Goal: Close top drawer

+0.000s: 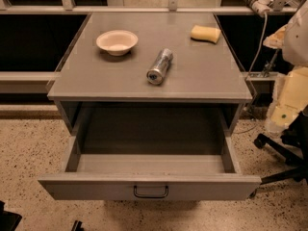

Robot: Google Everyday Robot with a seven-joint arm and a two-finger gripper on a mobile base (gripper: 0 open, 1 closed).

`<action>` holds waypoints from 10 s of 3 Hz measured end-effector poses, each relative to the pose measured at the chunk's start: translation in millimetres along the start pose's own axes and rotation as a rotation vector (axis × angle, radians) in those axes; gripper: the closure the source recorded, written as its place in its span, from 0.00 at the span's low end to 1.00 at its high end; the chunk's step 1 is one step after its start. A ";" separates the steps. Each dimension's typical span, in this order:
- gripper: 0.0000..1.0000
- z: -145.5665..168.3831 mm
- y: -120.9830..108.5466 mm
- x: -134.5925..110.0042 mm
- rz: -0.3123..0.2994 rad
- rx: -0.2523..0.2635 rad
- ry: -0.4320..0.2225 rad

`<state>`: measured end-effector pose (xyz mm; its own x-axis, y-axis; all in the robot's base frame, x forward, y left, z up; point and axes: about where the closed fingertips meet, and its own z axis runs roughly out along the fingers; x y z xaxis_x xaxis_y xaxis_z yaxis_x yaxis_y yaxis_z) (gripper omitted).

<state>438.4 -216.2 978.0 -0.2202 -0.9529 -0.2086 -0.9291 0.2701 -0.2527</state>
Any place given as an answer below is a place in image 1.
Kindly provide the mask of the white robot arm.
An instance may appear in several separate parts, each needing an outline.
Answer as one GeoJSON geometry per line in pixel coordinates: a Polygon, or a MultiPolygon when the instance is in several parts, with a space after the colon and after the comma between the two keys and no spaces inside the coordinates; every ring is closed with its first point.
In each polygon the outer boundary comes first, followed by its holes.
{"type": "Polygon", "coordinates": [[[263,44],[280,49],[283,60],[293,66],[287,75],[277,75],[267,113],[267,130],[279,133],[308,106],[308,1],[263,44]]]}

